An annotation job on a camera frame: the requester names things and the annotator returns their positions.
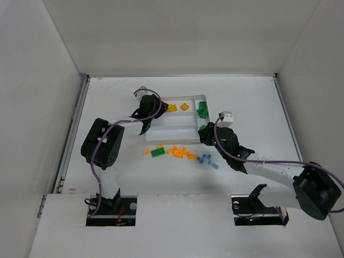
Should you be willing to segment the small yellow lego brick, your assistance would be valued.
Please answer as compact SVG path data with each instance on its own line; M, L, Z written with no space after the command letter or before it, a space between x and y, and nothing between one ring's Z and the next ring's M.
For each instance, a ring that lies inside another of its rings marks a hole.
M189 105L188 105L187 103L183 103L183 104L181 105L181 109L182 109L183 111L186 111L188 108L189 108Z

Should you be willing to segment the green lego plate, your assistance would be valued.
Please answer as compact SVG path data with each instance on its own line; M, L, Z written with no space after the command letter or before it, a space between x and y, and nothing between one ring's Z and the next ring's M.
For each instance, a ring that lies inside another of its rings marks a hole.
M208 113L206 102L204 102L204 101L199 102L197 113L198 113L199 117L202 119L206 119L208 117L209 113Z

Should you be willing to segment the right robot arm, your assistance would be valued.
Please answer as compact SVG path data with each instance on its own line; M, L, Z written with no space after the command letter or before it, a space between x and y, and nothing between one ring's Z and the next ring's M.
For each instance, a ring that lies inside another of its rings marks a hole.
M198 131L200 142L213 146L226 163L245 175L256 175L277 182L286 191L274 190L262 183L249 194L232 197L232 210L239 218L273 212L281 214L283 207L304 211L316 220L343 209L333 207L341 196L340 180L315 162L287 161L274 163L259 157L252 149L239 144L238 137L228 127L209 122Z

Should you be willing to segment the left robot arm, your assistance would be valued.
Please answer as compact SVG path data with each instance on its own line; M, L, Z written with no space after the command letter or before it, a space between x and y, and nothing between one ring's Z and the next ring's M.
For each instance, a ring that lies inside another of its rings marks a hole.
M97 118L89 130L81 147L81 155L90 164L96 178L99 192L94 198L86 199L94 212L114 212L120 206L120 188L116 183L115 172L110 167L119 155L125 125L142 123L140 134L145 134L154 119L158 119L168 110L168 104L156 94L143 95L139 107L129 119L120 120L113 124L102 118Z

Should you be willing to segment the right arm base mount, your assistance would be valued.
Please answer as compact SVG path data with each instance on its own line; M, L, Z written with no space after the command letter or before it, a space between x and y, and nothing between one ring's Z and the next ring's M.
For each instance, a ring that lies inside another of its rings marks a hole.
M235 226L286 226L289 214L285 207L266 207L259 200L261 191L267 187L259 184L249 195L232 195L232 211Z

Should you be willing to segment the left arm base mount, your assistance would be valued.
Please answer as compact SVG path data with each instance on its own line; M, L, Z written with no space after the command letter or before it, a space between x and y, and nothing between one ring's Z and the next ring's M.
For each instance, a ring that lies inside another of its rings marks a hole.
M99 194L86 198L88 205L86 226L135 226L137 196L120 196L116 193L111 199L101 198Z

